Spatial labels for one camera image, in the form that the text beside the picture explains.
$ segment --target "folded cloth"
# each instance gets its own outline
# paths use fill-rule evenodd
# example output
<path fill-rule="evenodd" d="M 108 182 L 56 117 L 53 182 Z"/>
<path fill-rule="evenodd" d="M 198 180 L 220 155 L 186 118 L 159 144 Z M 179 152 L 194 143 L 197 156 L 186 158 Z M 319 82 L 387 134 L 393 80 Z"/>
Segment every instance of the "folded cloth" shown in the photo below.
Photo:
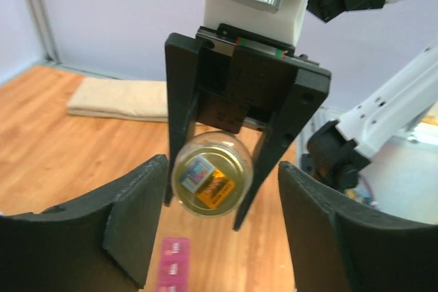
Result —
<path fill-rule="evenodd" d="M 67 109 L 76 116 L 167 122 L 166 82 L 86 77 Z"/>

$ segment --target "hardwood floor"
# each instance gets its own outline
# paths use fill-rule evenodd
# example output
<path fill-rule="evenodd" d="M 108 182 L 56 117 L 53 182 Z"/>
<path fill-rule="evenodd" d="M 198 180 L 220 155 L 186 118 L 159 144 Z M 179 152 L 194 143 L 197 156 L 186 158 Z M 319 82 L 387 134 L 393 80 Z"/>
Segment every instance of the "hardwood floor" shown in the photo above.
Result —
<path fill-rule="evenodd" d="M 6 215 L 40 212 L 168 153 L 167 124 L 68 116 L 66 102 L 82 79 L 37 66 L 0 88 L 0 211 Z M 252 148 L 258 133 L 243 129 L 239 138 Z M 295 160 L 294 147 L 284 159 Z M 191 291 L 293 291 L 276 174 L 238 233 L 231 230 L 234 213 L 209 220 L 177 202 L 164 207 L 144 290 L 155 290 L 161 240 L 188 237 Z"/>

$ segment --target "black curved panel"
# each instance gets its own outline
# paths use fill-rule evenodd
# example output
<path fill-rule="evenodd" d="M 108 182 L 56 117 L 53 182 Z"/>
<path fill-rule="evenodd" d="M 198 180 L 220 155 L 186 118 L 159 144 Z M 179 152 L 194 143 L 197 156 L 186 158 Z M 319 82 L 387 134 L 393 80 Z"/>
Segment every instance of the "black curved panel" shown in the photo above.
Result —
<path fill-rule="evenodd" d="M 287 162 L 279 188 L 299 292 L 437 290 L 438 226 L 359 204 Z"/>
<path fill-rule="evenodd" d="M 0 217 L 0 291 L 131 292 L 144 286 L 167 158 L 41 214 Z"/>

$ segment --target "pink box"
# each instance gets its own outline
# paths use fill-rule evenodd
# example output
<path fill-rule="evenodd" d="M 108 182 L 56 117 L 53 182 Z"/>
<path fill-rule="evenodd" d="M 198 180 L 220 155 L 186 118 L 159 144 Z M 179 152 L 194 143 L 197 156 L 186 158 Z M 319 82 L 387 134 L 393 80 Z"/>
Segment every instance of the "pink box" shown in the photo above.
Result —
<path fill-rule="evenodd" d="M 157 292 L 188 292 L 186 282 L 159 282 Z"/>
<path fill-rule="evenodd" d="M 188 258 L 190 255 L 190 240 L 184 238 L 165 238 L 162 241 L 162 257 Z"/>
<path fill-rule="evenodd" d="M 159 262 L 158 280 L 160 282 L 187 282 L 188 276 L 188 259 L 163 258 Z"/>

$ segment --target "orange label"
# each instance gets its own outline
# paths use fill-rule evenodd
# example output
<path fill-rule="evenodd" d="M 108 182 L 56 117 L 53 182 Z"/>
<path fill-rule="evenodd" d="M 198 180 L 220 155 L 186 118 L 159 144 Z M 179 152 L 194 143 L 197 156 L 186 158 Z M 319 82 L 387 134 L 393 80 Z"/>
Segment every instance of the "orange label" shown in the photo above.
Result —
<path fill-rule="evenodd" d="M 234 181 L 230 181 L 221 171 L 215 169 L 207 179 L 205 187 L 196 193 L 196 197 L 214 210 L 224 202 L 233 189 L 235 189 Z"/>

